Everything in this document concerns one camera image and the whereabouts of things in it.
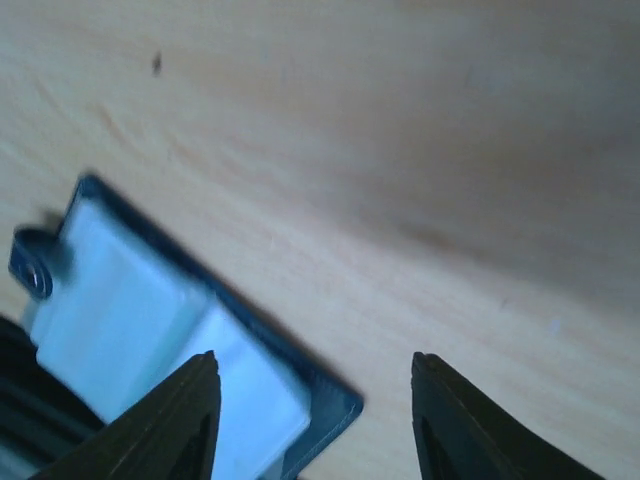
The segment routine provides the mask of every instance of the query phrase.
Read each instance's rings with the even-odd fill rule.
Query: wooden table
[[[637,478],[639,10],[0,0],[0,259],[92,169],[366,395],[306,479],[418,478],[416,350]]]

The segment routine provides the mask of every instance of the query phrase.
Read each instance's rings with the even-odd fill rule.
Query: round hole
[[[27,285],[33,289],[37,289],[38,286],[40,285],[38,272],[36,272],[36,269],[33,265],[27,264],[27,266],[25,267],[24,280],[27,283]]]

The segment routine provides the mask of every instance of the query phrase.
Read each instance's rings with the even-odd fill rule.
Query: light wood grain
[[[0,0],[0,259],[96,170],[366,395],[305,478],[418,478],[416,350],[636,478],[640,7],[556,3]]]

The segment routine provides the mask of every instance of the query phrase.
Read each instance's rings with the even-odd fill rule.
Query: dark spot on wood
[[[162,54],[160,52],[156,53],[156,56],[153,57],[151,68],[153,69],[154,77],[160,75],[160,72],[162,71]]]

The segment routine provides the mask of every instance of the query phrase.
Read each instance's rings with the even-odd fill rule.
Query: wooden surface
[[[418,478],[416,350],[637,478],[636,5],[0,0],[0,259],[96,170],[366,395],[304,478]]]

